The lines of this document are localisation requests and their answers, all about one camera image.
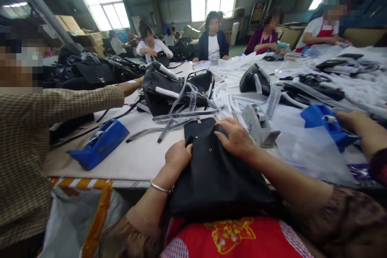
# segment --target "bracelet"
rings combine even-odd
[[[158,185],[155,185],[155,184],[153,183],[153,180],[150,181],[150,185],[151,185],[153,188],[155,188],[156,190],[165,192],[165,193],[167,193],[167,194],[170,194],[170,193],[173,191],[173,188],[172,188],[171,190],[166,190],[166,189],[163,189],[163,188],[159,187]]]

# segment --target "brown patterned sleeve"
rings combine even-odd
[[[93,112],[122,107],[124,93],[110,85],[92,91],[44,89],[41,94],[1,96],[2,119],[27,128],[41,128]]]
[[[156,258],[161,242],[135,228],[125,217],[111,226],[101,237],[99,258]]]
[[[293,217],[301,234],[328,257],[385,257],[386,211],[354,189],[335,187],[330,200],[317,212]]]

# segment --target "plaid sleeve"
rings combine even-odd
[[[44,89],[41,94],[7,94],[0,96],[0,116],[16,125],[41,128],[122,107],[124,99],[124,92],[116,85],[92,91]]]

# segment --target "red apron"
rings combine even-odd
[[[324,20],[322,20],[322,21],[323,21],[323,22],[322,22],[322,25],[321,25],[321,29],[320,29],[320,32],[318,33],[317,37],[331,37],[332,34],[333,34],[333,31],[335,30],[335,27],[332,26],[333,29],[331,29],[331,30],[323,30],[322,27],[324,26]],[[310,48],[311,46],[313,46],[313,45],[315,45],[315,44],[308,44],[308,45],[303,46],[303,47],[301,47],[301,48],[297,48],[297,49],[295,50],[295,52],[302,52],[302,51],[304,50],[305,47]]]

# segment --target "framed poster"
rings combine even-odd
[[[250,15],[250,24],[259,25],[263,19],[266,3],[254,3]]]

